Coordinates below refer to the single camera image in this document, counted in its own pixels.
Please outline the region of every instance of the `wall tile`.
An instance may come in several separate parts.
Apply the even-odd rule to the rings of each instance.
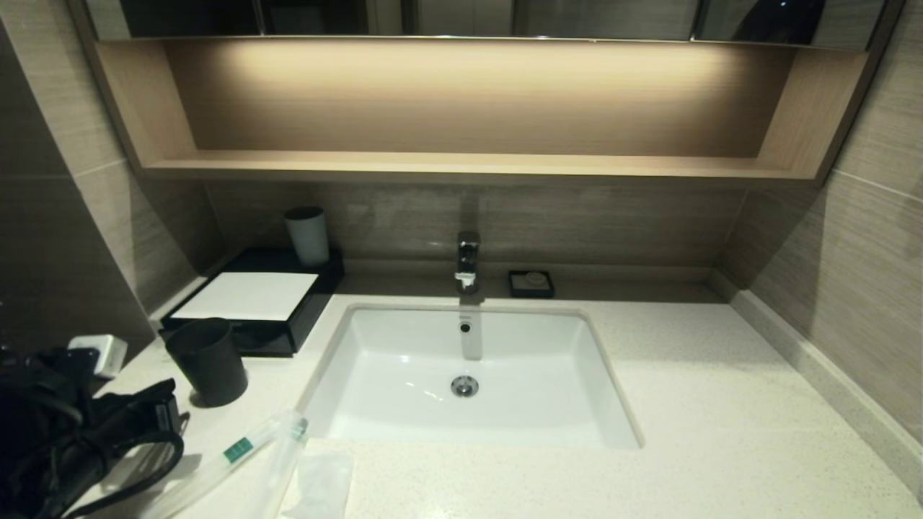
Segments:
[[[35,98],[74,175],[124,158],[64,0],[0,0]]]
[[[199,182],[137,180],[125,161],[76,180],[148,312],[224,256],[221,232]]]
[[[923,2],[908,0],[837,169],[923,199]]]
[[[153,340],[70,178],[0,180],[0,329],[20,352],[86,333]]]
[[[42,120],[2,23],[0,70],[0,178],[70,176],[54,148],[54,138]]]
[[[923,202],[836,172],[820,194],[750,193],[722,264],[916,434],[921,249]]]
[[[352,259],[451,260],[477,229],[485,260],[711,266],[743,192],[624,187],[209,183],[229,248],[284,245],[282,213],[325,208]]]

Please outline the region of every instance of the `sink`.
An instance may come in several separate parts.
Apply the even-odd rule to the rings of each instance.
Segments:
[[[352,308],[318,373],[315,438],[640,448],[577,314]]]

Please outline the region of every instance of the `black soap dish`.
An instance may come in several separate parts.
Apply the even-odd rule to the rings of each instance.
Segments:
[[[509,271],[509,295],[531,299],[550,299],[555,296],[551,274],[541,271]]]

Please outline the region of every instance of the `gray cup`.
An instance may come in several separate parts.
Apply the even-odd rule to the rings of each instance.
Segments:
[[[319,207],[290,209],[285,212],[285,226],[302,266],[319,267],[330,260],[324,210]]]

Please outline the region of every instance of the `mirror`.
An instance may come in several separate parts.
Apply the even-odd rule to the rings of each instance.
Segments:
[[[864,51],[884,0],[703,0],[696,39]]]
[[[86,0],[101,41],[247,35],[689,39],[698,0]]]
[[[252,0],[87,0],[100,41],[258,36]]]

